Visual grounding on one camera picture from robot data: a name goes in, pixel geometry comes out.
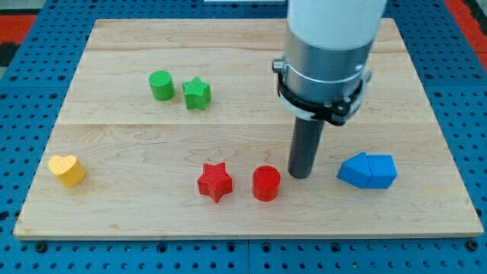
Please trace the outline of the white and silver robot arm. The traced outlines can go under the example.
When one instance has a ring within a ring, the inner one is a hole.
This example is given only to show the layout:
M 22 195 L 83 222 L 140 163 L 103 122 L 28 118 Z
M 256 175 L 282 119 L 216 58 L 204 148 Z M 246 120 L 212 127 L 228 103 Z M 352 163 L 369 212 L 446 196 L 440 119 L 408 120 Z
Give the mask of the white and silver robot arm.
M 361 106 L 366 62 L 386 0 L 289 0 L 285 47 L 272 69 L 297 118 L 343 125 Z

